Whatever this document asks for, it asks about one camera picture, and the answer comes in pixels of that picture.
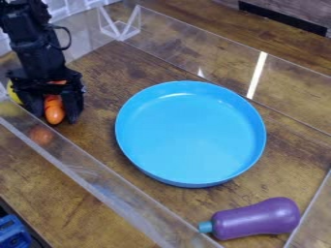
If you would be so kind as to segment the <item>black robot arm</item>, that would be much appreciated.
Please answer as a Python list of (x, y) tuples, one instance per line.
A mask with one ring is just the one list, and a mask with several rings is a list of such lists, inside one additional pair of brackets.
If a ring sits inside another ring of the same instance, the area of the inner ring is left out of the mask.
[(48, 95), (62, 97), (70, 124), (78, 121), (84, 109), (86, 88), (82, 74), (66, 67), (56, 30), (68, 29), (50, 22), (48, 5), (42, 0), (0, 0), (0, 29), (10, 36), (10, 46), (20, 67), (7, 72), (23, 106), (38, 117), (46, 114)]

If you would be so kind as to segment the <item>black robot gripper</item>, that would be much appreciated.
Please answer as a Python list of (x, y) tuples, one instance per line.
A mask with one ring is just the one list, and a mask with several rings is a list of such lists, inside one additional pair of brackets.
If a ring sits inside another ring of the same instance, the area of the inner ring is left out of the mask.
[(36, 116), (44, 114), (43, 94), (62, 94), (67, 121), (74, 124), (84, 109), (82, 74), (66, 67), (63, 51), (43, 39), (11, 42), (20, 67), (7, 73), (24, 108)]

